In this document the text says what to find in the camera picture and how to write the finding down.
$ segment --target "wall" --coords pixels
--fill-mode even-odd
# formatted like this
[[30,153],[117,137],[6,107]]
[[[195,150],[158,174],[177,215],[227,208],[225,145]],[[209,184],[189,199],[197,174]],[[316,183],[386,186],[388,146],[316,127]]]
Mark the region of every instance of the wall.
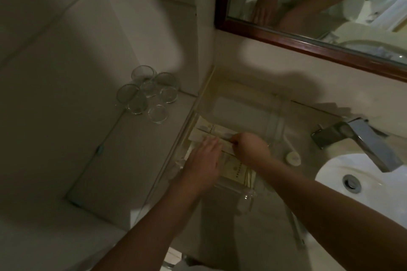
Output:
[[0,1],[0,265],[62,270],[123,234],[62,198],[138,61],[109,0]]
[[267,77],[292,88],[295,101],[339,116],[364,114],[407,137],[406,83],[219,30],[215,47],[215,65]]
[[110,0],[141,64],[198,94],[212,65],[215,0]]

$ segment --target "white sink basin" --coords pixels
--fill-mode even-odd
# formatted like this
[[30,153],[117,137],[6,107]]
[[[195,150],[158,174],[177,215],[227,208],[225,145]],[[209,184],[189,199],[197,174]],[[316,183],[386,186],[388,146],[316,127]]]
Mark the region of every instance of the white sink basin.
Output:
[[365,154],[341,155],[329,160],[315,180],[407,228],[407,166],[383,173]]

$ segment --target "clear glass cup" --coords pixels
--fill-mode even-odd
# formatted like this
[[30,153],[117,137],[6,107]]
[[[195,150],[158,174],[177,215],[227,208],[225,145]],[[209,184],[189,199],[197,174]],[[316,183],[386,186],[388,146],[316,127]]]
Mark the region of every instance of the clear glass cup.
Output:
[[131,73],[133,83],[140,87],[146,97],[155,95],[155,81],[154,78],[157,72],[150,66],[138,66]]
[[122,86],[116,94],[116,99],[132,114],[139,115],[148,108],[146,95],[133,83]]
[[157,94],[165,103],[173,103],[177,100],[180,82],[174,74],[162,72],[154,78],[154,81]]
[[163,123],[168,118],[168,110],[162,99],[159,96],[154,96],[150,97],[148,102],[150,120],[157,124]]

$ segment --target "wooden mirror frame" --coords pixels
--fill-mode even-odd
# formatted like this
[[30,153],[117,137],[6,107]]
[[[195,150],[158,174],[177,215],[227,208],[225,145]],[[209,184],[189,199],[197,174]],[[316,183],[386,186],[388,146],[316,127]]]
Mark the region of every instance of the wooden mirror frame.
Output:
[[219,30],[239,36],[287,48],[303,54],[350,66],[380,76],[407,82],[407,64],[405,69],[384,59],[359,52],[336,47],[307,37],[291,35],[279,31],[271,31],[255,26],[249,22],[228,17],[229,0],[216,0],[215,26]]

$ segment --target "faucet spout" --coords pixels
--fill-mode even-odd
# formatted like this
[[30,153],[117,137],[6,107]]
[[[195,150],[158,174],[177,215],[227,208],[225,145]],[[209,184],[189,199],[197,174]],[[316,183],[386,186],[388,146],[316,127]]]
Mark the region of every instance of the faucet spout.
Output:
[[403,162],[377,133],[378,131],[373,130],[364,119],[356,118],[318,130],[311,137],[320,149],[351,138],[382,172],[394,171],[403,165]]

